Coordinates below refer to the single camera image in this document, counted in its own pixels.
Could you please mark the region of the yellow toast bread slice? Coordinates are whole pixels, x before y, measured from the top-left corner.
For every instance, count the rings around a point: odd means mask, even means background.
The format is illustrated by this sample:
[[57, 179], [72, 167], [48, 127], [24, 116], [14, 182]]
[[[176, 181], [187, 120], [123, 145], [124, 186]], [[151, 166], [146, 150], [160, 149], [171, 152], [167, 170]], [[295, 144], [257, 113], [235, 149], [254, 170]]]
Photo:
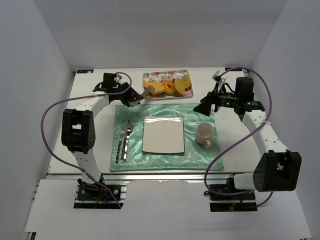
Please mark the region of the yellow toast bread slice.
[[165, 87], [157, 81], [144, 81], [143, 82], [143, 87], [145, 89], [147, 89], [148, 87], [152, 87], [152, 90], [150, 91], [150, 93], [155, 96], [158, 94], [162, 94], [166, 91]]

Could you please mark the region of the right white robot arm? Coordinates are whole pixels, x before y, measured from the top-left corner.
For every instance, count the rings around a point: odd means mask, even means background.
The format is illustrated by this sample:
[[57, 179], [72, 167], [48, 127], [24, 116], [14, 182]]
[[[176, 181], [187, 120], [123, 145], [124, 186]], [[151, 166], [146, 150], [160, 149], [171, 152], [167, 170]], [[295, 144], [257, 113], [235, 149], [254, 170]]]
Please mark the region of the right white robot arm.
[[302, 157], [290, 151], [278, 138], [267, 122], [265, 108], [254, 100], [254, 80], [238, 77], [235, 90], [226, 92], [218, 84], [201, 99], [193, 110], [205, 116], [217, 112], [220, 107], [232, 108], [240, 121], [250, 131], [260, 154], [260, 161], [253, 172], [233, 176], [238, 191], [282, 192], [295, 190], [299, 178]]

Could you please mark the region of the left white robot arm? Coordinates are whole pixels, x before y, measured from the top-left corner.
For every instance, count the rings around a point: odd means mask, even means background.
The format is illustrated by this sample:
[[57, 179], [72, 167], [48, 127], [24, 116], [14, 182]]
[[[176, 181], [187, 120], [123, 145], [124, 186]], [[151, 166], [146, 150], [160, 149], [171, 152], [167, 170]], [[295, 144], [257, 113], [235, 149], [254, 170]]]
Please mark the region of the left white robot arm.
[[86, 184], [103, 182], [93, 152], [96, 142], [95, 117], [113, 101], [134, 107], [144, 99], [131, 86], [131, 79], [129, 82], [121, 82], [122, 76], [128, 74], [104, 73], [103, 81], [93, 89], [94, 95], [85, 97], [85, 101], [78, 107], [63, 112], [61, 142], [76, 159], [82, 181]]

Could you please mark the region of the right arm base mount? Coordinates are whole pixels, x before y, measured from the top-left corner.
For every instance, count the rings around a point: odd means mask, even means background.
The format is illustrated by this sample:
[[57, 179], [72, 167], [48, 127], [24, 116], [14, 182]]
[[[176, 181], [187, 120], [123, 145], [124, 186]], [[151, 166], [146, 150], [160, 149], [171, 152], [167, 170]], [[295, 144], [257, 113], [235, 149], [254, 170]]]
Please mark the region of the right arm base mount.
[[[234, 180], [228, 177], [225, 183], [210, 184], [209, 187], [218, 192], [224, 194], [240, 193], [244, 190], [236, 189], [234, 186]], [[255, 212], [258, 210], [256, 203], [256, 196], [254, 192], [224, 196], [206, 190], [203, 194], [209, 197], [209, 206], [211, 212]]]

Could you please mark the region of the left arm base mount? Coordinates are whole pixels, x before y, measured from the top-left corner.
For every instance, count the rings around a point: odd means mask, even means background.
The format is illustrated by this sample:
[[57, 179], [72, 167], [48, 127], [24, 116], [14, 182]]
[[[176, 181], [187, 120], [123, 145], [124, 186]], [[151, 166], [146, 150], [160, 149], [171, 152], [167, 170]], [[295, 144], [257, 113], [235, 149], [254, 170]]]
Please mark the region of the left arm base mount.
[[105, 187], [96, 183], [86, 183], [81, 178], [77, 180], [77, 189], [74, 199], [74, 209], [117, 209], [123, 206], [121, 197], [122, 186], [119, 184], [107, 184]]

